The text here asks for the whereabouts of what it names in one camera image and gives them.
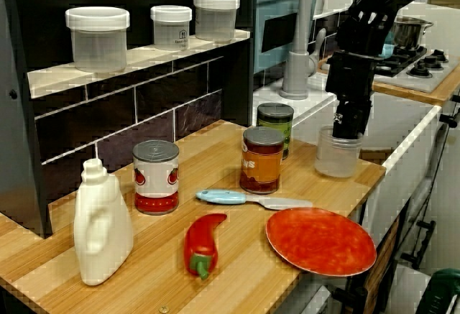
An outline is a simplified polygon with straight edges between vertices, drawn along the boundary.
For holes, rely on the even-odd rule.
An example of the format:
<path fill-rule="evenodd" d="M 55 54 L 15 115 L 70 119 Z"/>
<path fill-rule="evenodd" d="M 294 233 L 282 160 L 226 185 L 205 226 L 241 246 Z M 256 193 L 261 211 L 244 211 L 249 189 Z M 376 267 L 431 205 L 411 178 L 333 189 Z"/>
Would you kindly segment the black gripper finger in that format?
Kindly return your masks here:
<path fill-rule="evenodd" d="M 349 138 L 346 113 L 336 112 L 333 118 L 333 137 Z"/>
<path fill-rule="evenodd" d="M 351 114 L 349 123 L 350 139 L 357 139 L 360 134 L 363 134 L 367 127 L 369 113 L 367 111 L 355 111 Z"/>

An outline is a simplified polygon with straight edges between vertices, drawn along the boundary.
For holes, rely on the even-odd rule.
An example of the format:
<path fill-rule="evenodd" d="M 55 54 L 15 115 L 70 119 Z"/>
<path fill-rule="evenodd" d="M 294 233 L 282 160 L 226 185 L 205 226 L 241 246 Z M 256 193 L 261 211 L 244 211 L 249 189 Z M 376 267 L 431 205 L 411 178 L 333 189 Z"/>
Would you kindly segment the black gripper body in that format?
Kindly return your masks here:
<path fill-rule="evenodd" d="M 355 109 L 368 114 L 372 106 L 370 96 L 377 61 L 373 57 L 337 51 L 328 60 L 326 91 L 339 100 L 345 112 Z"/>

